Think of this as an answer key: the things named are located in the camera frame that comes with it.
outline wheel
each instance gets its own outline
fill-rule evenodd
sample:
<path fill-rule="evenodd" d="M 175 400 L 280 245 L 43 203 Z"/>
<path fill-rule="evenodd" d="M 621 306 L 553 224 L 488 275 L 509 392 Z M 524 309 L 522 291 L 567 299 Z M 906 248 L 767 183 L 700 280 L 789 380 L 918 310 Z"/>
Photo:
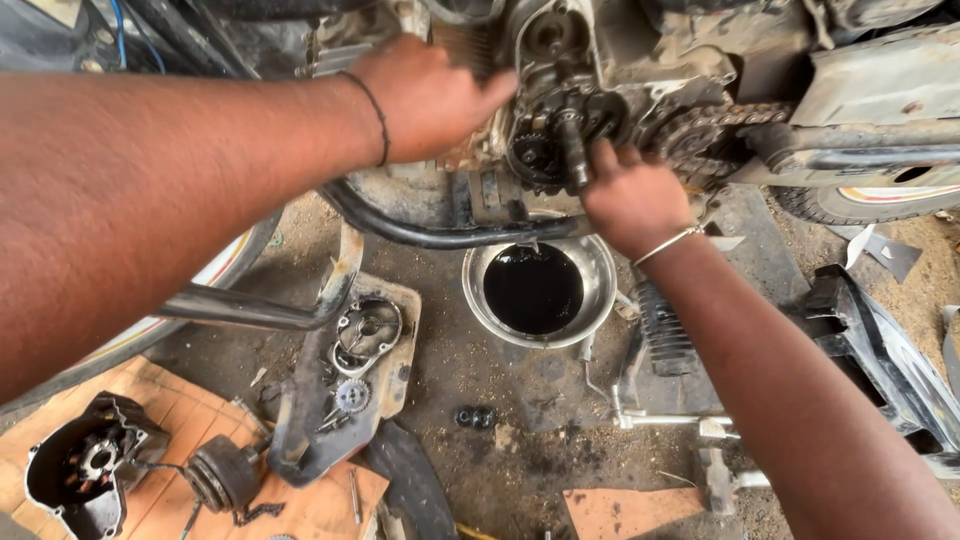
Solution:
<path fill-rule="evenodd" d="M 283 209 L 257 223 L 234 239 L 227 248 L 213 259 L 192 282 L 219 288 L 233 285 L 253 264 L 267 242 L 274 235 L 276 224 Z M 12 402 L 0 405 L 0 414 L 22 406 L 46 400 L 54 394 L 75 384 L 91 379 L 125 360 L 152 347 L 157 341 L 170 335 L 186 323 L 145 317 L 102 347 L 91 353 L 73 367 L 53 376 L 47 382 L 30 390 Z"/>
<path fill-rule="evenodd" d="M 793 215 L 825 225 L 867 225 L 960 206 L 960 185 L 931 187 L 774 187 Z"/>

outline chain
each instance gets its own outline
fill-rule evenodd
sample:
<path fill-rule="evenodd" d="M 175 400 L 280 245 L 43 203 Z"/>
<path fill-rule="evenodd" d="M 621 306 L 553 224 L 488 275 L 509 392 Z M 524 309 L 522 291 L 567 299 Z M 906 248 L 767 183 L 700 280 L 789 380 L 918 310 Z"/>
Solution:
<path fill-rule="evenodd" d="M 758 103 L 722 105 L 691 109 L 666 123 L 654 139 L 662 158 L 682 171 L 716 177 L 730 176 L 742 163 L 702 158 L 702 153 L 727 128 L 782 122 L 790 117 L 793 105 Z"/>

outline used engine oil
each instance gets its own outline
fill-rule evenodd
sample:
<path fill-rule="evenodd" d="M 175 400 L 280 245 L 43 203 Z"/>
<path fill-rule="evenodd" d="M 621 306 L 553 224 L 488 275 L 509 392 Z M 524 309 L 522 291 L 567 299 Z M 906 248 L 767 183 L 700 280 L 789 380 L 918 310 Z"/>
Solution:
<path fill-rule="evenodd" d="M 493 315 L 531 335 L 561 330 L 584 302 L 584 281 L 576 264 L 553 246 L 538 247 L 510 246 L 491 261 L 483 278 Z"/>

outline silver bangle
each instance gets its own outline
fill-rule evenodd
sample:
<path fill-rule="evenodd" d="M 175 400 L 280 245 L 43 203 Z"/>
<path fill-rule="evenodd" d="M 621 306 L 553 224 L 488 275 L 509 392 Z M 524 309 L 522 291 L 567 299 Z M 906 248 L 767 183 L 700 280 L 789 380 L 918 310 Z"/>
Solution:
<path fill-rule="evenodd" d="M 645 255 L 645 256 L 643 256 L 643 257 L 638 258 L 637 260 L 635 260 L 634 263 L 633 263 L 633 265 L 636 266 L 636 267 L 639 267 L 639 265 L 640 265 L 644 260 L 646 260 L 646 259 L 648 259 L 648 258 L 650 258 L 650 257 L 652 257 L 652 256 L 654 256 L 654 255 L 656 255 L 656 254 L 658 254 L 659 252 L 665 250 L 666 248 L 668 248 L 668 247 L 670 246 L 670 244 L 673 244 L 673 243 L 677 242 L 677 240 L 680 240 L 680 239 L 683 238 L 684 236 L 687 236 L 688 234 L 702 233 L 703 231 L 704 231 L 703 226 L 701 226 L 701 225 L 691 225 L 691 226 L 687 227 L 686 229 L 684 229 L 684 231 L 683 231 L 682 233 L 677 234 L 677 235 L 674 236 L 673 238 L 670 238 L 669 240 L 663 242 L 661 245 L 659 245 L 659 246 L 657 246 L 656 248 L 654 248 L 653 251 L 651 251 L 651 252 L 648 253 L 647 255 Z"/>

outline metal bowl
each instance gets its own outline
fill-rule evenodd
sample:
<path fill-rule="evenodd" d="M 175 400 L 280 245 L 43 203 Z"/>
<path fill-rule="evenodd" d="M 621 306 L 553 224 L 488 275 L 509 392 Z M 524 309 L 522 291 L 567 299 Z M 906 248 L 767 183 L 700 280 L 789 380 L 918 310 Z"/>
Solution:
<path fill-rule="evenodd" d="M 535 210 L 530 212 L 530 217 L 558 217 L 558 214 Z M 480 323 L 498 337 L 532 349 L 566 347 L 596 331 L 613 308 L 613 299 L 616 296 L 616 270 L 613 256 L 607 244 L 596 234 L 540 243 L 553 246 L 563 252 L 580 270 L 580 277 L 584 283 L 584 301 L 580 305 L 580 311 L 568 325 L 558 331 L 533 335 L 508 327 L 493 314 L 483 291 L 484 275 L 493 259 L 514 244 L 498 244 L 467 250 L 462 276 L 464 294 L 467 296 L 470 309 Z"/>

